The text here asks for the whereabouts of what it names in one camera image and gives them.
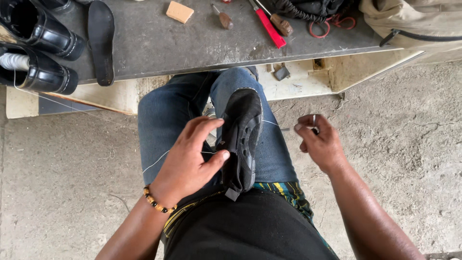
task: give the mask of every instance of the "hand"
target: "hand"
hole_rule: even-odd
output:
[[[318,135],[313,133],[312,127],[319,129]],[[300,150],[309,153],[321,171],[329,175],[349,165],[343,154],[337,130],[324,116],[316,115],[315,124],[313,124],[313,115],[302,116],[298,119],[298,124],[295,125],[294,129],[303,137]]]
[[[182,198],[200,190],[230,157],[227,150],[218,151],[204,162],[201,151],[207,135],[225,121],[203,116],[189,121],[150,185],[154,199],[163,207],[173,207]]]

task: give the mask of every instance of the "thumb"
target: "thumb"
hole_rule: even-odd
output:
[[[208,162],[204,162],[201,166],[201,171],[204,174],[214,175],[221,169],[225,161],[230,157],[228,150],[221,150],[214,154]]]
[[[313,133],[313,131],[305,125],[296,124],[294,129],[295,132],[303,138],[304,143],[308,149],[310,148],[310,144],[318,141],[319,137],[317,137],[315,133]]]

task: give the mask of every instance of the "dirty floor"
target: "dirty floor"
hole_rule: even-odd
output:
[[[271,107],[281,128],[308,113],[328,117],[349,161],[421,252],[460,258],[461,68],[414,63],[348,90],[344,101]],[[93,259],[142,191],[138,133],[112,123],[136,128],[137,118],[92,111],[110,122],[80,112],[7,120],[0,90],[0,258]],[[299,152],[292,130],[284,137],[318,230],[341,259],[354,259],[329,179]]]

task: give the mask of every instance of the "zipper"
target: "zipper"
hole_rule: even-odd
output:
[[[397,34],[401,34],[403,36],[406,36],[408,38],[414,39],[414,40],[420,40],[420,41],[426,41],[426,42],[452,42],[452,41],[460,41],[462,40],[462,36],[427,36],[427,35],[420,35],[420,34],[414,34],[410,33],[407,31],[402,31],[398,29],[391,29],[391,33],[387,35],[379,44],[380,47],[383,47],[386,45],[391,39],[393,39]]]

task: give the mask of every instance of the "leg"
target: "leg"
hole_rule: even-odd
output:
[[[176,75],[140,101],[138,133],[145,184],[156,178],[166,155],[151,165],[170,150],[189,120],[202,115],[214,80],[212,72]],[[205,143],[203,151],[212,150]],[[212,154],[203,156],[207,161]]]
[[[260,95],[263,106],[263,130],[255,149],[256,182],[288,182],[298,181],[297,174],[287,150],[282,132],[276,118],[266,101],[263,87],[242,68],[231,68],[220,71],[212,85],[211,98],[217,117],[223,113],[231,94],[240,87],[251,87]],[[221,128],[217,129],[217,144],[221,141]]]

